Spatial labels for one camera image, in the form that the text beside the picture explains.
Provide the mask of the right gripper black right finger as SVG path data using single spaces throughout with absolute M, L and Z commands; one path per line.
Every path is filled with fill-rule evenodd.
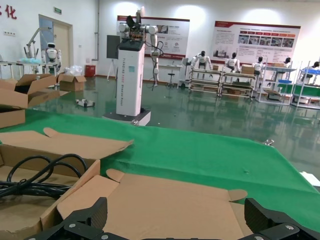
M 286 213 L 262 207 L 246 198 L 244 219 L 252 234 L 245 240 L 319 240 L 320 233 L 302 226 Z

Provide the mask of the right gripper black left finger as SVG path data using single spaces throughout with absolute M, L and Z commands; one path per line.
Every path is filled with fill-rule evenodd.
M 27 240 L 102 240 L 107 236 L 103 228 L 108 217 L 106 197 L 100 197 L 88 208 L 74 210 L 61 223 Z

